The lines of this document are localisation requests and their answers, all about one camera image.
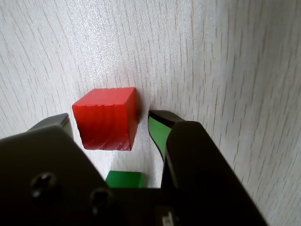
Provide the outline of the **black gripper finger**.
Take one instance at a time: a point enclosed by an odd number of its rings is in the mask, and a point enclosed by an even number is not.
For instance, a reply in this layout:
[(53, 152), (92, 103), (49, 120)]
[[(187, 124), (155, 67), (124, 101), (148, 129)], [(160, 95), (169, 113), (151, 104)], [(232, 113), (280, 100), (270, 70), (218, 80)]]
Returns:
[(0, 141), (3, 226), (106, 226), (106, 187), (73, 140), (66, 113)]

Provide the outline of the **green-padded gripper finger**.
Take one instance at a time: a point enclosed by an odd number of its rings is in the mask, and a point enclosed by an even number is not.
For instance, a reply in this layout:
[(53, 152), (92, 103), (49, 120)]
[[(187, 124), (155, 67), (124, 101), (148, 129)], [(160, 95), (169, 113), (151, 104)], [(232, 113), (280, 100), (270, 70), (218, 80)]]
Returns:
[(266, 221), (204, 127), (150, 110), (149, 135), (164, 161), (161, 187), (175, 194), (183, 226), (264, 226)]

